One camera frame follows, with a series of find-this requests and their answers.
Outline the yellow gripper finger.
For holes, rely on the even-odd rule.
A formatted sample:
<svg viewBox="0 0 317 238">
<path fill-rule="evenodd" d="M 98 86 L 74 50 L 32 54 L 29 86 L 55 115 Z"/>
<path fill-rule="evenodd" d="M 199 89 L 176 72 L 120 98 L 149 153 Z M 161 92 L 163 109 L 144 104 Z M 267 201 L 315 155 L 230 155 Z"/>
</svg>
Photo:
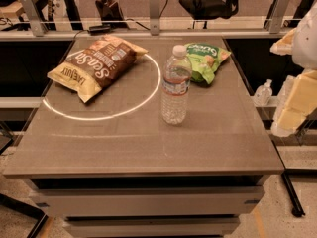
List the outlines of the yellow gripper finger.
<svg viewBox="0 0 317 238">
<path fill-rule="evenodd" d="M 281 56 L 291 55 L 294 33 L 295 29 L 290 30 L 285 36 L 270 47 L 270 51 Z"/>
<path fill-rule="evenodd" d="M 304 70 L 289 84 L 291 87 L 279 102 L 274 122 L 278 129 L 294 132 L 317 108 L 317 71 Z"/>
</svg>

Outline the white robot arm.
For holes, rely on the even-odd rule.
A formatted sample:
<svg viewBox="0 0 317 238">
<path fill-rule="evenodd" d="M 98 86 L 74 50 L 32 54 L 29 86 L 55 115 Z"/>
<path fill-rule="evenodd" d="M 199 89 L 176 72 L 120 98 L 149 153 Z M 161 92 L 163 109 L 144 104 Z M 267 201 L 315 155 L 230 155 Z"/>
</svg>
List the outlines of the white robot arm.
<svg viewBox="0 0 317 238">
<path fill-rule="evenodd" d="M 270 51 L 291 55 L 303 68 L 301 74 L 284 82 L 270 128 L 273 135 L 288 137 L 317 108 L 317 3 Z"/>
</svg>

